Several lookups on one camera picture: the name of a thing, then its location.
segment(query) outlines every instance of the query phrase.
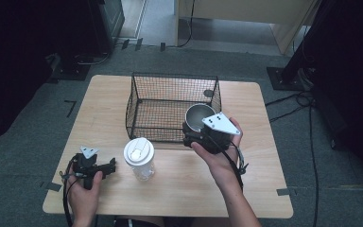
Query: person's left hand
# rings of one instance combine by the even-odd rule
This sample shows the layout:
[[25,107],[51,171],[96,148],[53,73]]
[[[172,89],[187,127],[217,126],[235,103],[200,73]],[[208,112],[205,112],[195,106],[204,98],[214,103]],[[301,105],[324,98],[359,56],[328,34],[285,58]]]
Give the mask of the person's left hand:
[[80,182],[76,182],[71,186],[76,180],[77,178],[75,176],[71,176],[66,184],[66,190],[70,188],[68,200],[75,217],[73,226],[90,226],[93,222],[96,209],[98,208],[102,172],[98,171],[95,174],[91,190],[85,189]]

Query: floor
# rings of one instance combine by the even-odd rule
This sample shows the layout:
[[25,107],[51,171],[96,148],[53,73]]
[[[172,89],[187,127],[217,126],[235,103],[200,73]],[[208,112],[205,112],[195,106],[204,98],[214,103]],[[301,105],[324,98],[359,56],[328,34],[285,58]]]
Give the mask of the floor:
[[[175,45],[174,0],[123,0],[122,4],[126,20],[120,40],[130,39],[132,43],[143,39],[146,45]],[[180,19],[179,24],[181,45],[190,35],[189,18]],[[183,48],[282,55],[269,24],[193,19],[192,25],[192,38]],[[305,31],[303,27],[286,56],[294,54],[293,48],[300,44]]]

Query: wooden table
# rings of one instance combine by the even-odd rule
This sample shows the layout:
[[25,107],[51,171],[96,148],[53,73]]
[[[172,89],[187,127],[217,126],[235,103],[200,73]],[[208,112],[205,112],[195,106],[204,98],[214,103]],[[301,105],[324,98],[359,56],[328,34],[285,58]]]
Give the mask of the wooden table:
[[[116,172],[102,182],[97,213],[172,217],[227,217],[222,196],[208,166],[190,148],[154,144],[155,175],[139,182],[123,158],[129,138],[125,115],[131,77],[94,76],[60,158],[53,183],[80,146],[99,148],[97,163],[116,158]],[[290,197],[278,196],[285,177],[268,122],[260,87],[252,82],[220,82],[222,112],[235,117],[244,132],[241,142],[250,165],[242,176],[244,194],[259,218],[290,218]],[[62,192],[48,191],[43,210],[63,213]]]

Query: black tape mark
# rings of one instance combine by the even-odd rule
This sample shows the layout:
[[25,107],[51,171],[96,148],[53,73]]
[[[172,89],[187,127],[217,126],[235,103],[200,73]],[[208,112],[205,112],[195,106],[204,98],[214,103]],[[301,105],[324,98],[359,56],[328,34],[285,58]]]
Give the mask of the black tape mark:
[[45,183],[42,182],[40,187],[44,188],[44,189],[48,189],[48,190],[53,190],[56,192],[59,192],[61,190],[61,184],[57,184],[57,183]]
[[69,111],[69,113],[67,114],[67,117],[69,117],[70,116],[70,114],[72,114],[72,111],[73,111],[73,109],[75,109],[75,106],[76,106],[76,101],[70,101],[70,100],[64,100],[64,102],[71,102],[71,103],[73,103],[73,105],[72,105],[72,108],[70,108],[70,111]]
[[166,50],[166,44],[161,43],[161,52],[164,52]]
[[122,50],[126,49],[129,45],[130,40],[125,40],[122,45]]
[[137,40],[137,45],[135,46],[135,51],[140,50],[142,43],[143,43],[143,38],[140,38]]
[[281,188],[276,189],[278,196],[297,196],[297,192],[294,189]]

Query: white lid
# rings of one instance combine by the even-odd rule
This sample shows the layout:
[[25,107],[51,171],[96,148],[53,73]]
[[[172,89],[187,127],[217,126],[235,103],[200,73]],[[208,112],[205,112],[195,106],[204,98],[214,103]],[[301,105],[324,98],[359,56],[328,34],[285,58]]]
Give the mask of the white lid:
[[143,166],[152,160],[154,147],[146,138],[136,138],[129,141],[124,149],[126,162],[130,166]]

